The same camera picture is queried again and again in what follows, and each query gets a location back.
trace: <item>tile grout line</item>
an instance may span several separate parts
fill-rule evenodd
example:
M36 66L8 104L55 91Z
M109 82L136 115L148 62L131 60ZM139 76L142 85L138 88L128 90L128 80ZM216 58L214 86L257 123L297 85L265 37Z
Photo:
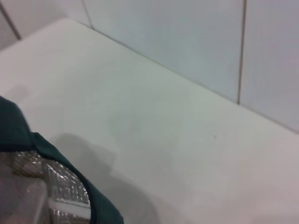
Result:
M21 35L20 33L18 32L18 30L16 29L14 23L12 22L11 18L9 17L8 13L6 12L5 8L3 7L3 4L1 3L0 1L0 13L3 14L6 22L8 23L9 27L11 28L13 34L15 35L15 37L18 39L18 40L21 40Z
M81 2L82 2L82 5L83 5L83 8L84 8L84 11L85 11L85 13L86 13L88 22L90 23L91 29L94 30L93 22L92 22L92 19L90 18L90 15L89 15L89 13L88 13L87 6L86 6L86 4L85 4L85 0L81 0Z
M246 11L247 11L247 0L243 0L242 35L241 35L241 49L240 49L240 63L239 63L239 83L238 83L238 100L237 100L238 105L240 105L240 102L241 102L241 85L242 85L242 72L243 72L243 56L244 56L244 39L245 39Z

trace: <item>white surface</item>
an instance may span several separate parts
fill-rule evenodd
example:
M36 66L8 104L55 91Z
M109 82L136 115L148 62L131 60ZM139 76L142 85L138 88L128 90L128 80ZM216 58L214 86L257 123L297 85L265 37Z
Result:
M9 27L3 14L0 12L0 50L17 42L17 38Z
M242 0L85 0L94 28L237 101Z
M299 136L279 125L69 20L0 67L0 94L126 223L298 223Z
M297 0L250 0L241 104L299 132Z
M22 38L70 17L90 27L81 0L0 0Z

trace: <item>white countertop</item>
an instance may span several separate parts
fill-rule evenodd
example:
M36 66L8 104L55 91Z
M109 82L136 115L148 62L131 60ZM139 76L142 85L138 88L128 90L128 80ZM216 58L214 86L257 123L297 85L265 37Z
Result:
M91 29L35 33L0 53L0 78L126 223L299 221L298 135Z

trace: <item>silver reflective lining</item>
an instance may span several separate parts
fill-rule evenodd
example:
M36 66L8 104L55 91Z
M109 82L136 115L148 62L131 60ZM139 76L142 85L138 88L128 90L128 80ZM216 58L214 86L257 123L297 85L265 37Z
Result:
M62 164L42 158L35 151L0 153L0 166L9 166L15 175L41 178L47 184L48 196L55 201L83 203L90 208L82 182ZM50 209L53 224L87 224L89 219Z
M52 224L89 224L89 219L50 209Z

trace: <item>dark green fabric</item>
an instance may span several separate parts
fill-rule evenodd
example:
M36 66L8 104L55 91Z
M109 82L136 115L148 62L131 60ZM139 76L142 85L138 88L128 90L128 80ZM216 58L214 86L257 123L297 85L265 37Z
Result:
M123 224L113 204L39 133L32 133L16 104L0 97L0 152L36 150L42 157L69 168L85 186L91 204L91 224Z

